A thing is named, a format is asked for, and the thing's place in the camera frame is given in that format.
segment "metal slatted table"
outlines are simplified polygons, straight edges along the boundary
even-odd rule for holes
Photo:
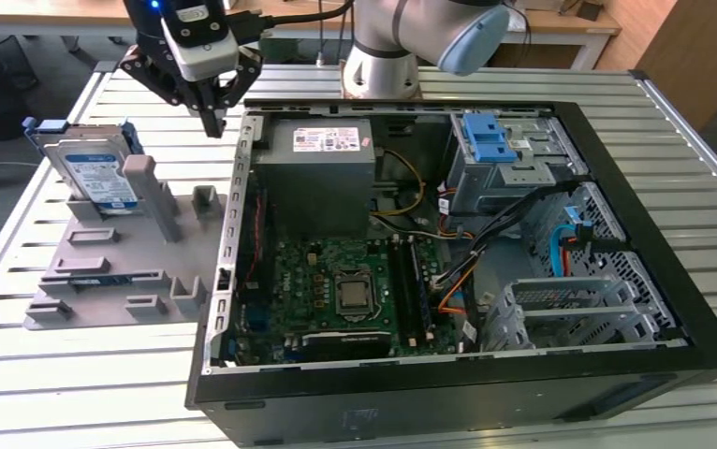
[[[649,81],[625,73],[422,69],[427,98],[581,105],[717,313],[717,158]],[[250,97],[339,97],[339,72],[269,66]],[[95,73],[70,119],[135,123],[176,194],[227,191],[241,109],[223,140],[124,73]],[[195,324],[30,332],[20,327],[70,216],[68,189],[40,165],[0,233],[0,447],[235,447],[184,408]],[[717,382],[682,388],[608,422],[343,443],[346,446],[632,448],[717,445]]]

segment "blue drive bay latch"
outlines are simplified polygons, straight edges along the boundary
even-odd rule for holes
[[[465,114],[463,131],[473,145],[477,162],[517,161],[517,153],[509,148],[506,129],[493,114]]]

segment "green circuit board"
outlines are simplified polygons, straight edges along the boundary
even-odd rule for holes
[[[439,320],[434,338],[411,346],[398,334],[398,309],[390,284],[386,239],[282,240],[275,251],[273,301],[266,332],[251,336],[255,363],[290,362],[283,342],[313,332],[383,331],[393,336],[393,356],[449,354],[455,351],[453,320]],[[419,269],[425,276],[441,271],[438,250],[430,239],[417,239]],[[371,279],[371,310],[350,315],[339,310],[339,281]]]

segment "motherboard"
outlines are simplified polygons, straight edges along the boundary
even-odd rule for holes
[[[245,308],[243,363],[449,354],[454,322],[427,295],[431,239],[281,240],[269,301]]]

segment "cpu socket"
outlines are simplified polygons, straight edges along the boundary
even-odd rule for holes
[[[338,269],[334,272],[337,285],[337,314],[350,322],[358,322],[375,309],[373,270],[369,267]]]

